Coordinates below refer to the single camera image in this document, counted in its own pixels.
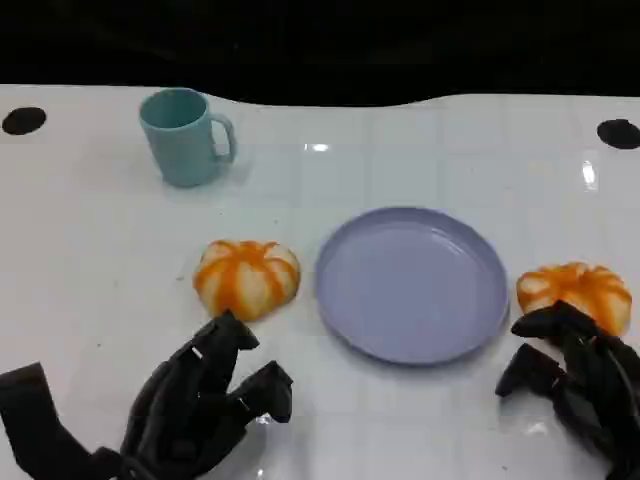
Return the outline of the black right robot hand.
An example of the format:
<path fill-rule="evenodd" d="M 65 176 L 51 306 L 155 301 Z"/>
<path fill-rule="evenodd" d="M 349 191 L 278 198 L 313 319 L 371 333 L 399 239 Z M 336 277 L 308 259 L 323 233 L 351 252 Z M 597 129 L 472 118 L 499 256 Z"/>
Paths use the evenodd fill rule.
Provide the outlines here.
<path fill-rule="evenodd" d="M 526 389 L 550 400 L 570 433 L 611 461 L 609 479 L 637 479 L 636 351 L 564 301 L 524 314 L 511 333 L 550 342 L 562 352 L 565 365 L 525 343 L 503 372 L 495 394 L 505 398 Z"/>

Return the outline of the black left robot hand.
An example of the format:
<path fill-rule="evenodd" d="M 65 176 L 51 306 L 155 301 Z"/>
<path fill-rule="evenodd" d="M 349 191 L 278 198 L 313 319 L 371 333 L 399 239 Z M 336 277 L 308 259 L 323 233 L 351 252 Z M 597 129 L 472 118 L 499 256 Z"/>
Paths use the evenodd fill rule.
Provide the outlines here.
<path fill-rule="evenodd" d="M 197 479 L 255 419 L 291 418 L 293 381 L 275 361 L 229 388 L 239 353 L 258 345 L 231 311 L 209 321 L 146 380 L 118 450 L 89 452 L 64 427 L 40 364 L 6 372 L 1 419 L 15 461 L 33 479 Z"/>

